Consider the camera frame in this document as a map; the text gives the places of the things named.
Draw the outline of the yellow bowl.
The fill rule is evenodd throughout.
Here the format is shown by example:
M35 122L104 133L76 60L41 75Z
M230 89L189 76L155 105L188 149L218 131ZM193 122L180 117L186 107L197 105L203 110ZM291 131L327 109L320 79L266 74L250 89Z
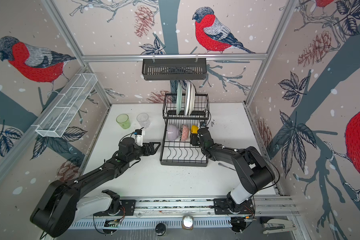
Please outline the yellow bowl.
M199 127L198 126L195 126L195 125L192 125L191 126L191 134L198 134L198 130L199 130Z

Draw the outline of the pink patterned bowl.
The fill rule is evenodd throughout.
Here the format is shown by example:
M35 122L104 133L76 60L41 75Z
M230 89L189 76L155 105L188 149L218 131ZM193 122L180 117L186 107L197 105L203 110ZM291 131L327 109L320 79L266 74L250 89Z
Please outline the pink patterned bowl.
M181 142L185 142L190 135L190 129L186 125L182 125L181 128Z

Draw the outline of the lilac ceramic bowl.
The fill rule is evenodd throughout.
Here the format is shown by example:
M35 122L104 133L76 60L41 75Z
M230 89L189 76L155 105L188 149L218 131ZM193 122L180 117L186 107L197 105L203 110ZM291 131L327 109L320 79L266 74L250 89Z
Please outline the lilac ceramic bowl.
M175 141L179 137L179 129L173 124L167 126L167 140L170 142Z

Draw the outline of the clear glass cup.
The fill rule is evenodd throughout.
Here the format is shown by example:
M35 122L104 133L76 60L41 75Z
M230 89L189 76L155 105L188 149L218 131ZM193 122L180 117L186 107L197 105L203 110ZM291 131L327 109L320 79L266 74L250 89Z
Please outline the clear glass cup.
M141 128L144 129L147 129L151 124L149 115L147 113L140 113L137 116L137 121L140 124Z

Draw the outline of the green glass cup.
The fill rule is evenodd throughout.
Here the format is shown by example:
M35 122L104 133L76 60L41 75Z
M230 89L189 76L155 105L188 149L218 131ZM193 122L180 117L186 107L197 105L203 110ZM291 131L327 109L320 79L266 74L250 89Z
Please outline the green glass cup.
M130 118L127 114L118 115L116 121L123 129L129 129L131 126Z

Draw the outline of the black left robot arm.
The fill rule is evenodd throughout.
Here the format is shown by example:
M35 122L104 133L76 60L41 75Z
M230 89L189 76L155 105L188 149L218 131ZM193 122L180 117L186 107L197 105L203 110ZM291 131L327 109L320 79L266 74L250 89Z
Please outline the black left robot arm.
M62 235L76 221L79 201L100 185L121 176L130 162L155 155L160 142L142 143L128 137L119 142L119 149L100 167L69 181L54 181L44 192L30 216L30 221L48 235Z

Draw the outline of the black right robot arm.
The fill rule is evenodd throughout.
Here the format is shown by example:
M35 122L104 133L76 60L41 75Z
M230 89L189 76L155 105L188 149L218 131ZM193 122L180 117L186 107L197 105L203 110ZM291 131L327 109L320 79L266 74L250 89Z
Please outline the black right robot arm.
M228 210L238 214L245 203L258 191L275 180L275 173L255 147L234 149L217 144L208 127L197 131L201 152L207 159L225 162L234 166L240 183L227 194Z

